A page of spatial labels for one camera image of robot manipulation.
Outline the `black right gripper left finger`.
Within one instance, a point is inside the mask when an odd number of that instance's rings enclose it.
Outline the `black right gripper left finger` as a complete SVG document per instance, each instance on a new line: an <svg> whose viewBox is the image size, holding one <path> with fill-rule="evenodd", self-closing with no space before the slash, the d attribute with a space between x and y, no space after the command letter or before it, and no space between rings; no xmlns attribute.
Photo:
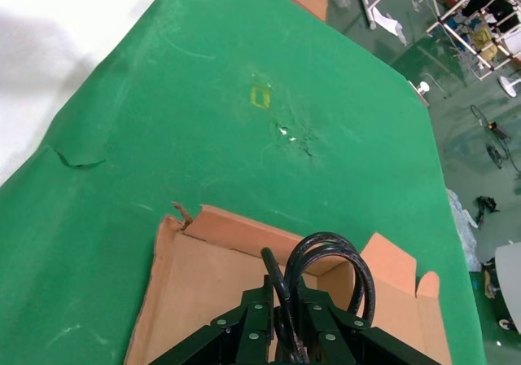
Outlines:
<svg viewBox="0 0 521 365"><path fill-rule="evenodd" d="M239 306L153 360L154 364L268 364L274 338L274 289L263 285L243 292Z"/></svg>

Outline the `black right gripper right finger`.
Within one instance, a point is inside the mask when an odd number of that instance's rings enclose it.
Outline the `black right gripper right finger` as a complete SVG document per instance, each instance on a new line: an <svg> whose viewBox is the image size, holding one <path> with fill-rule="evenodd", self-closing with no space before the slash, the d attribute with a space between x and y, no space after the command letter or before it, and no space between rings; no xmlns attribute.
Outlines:
<svg viewBox="0 0 521 365"><path fill-rule="evenodd" d="M311 364L435 364L436 361L335 306L327 292L299 288L299 338Z"/></svg>

